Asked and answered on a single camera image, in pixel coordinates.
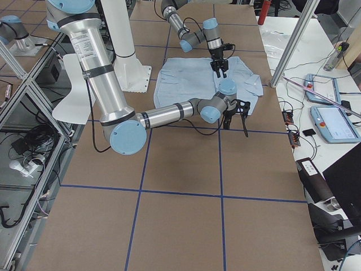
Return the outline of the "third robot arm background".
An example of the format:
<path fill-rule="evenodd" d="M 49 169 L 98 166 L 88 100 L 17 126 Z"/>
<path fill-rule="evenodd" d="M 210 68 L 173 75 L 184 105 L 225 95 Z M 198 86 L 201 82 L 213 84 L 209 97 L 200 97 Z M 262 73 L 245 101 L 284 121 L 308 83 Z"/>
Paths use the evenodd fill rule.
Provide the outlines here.
<path fill-rule="evenodd" d="M 29 36 L 21 19 L 16 15 L 1 17 L 1 42 L 8 45 L 13 40 L 22 40 Z"/>

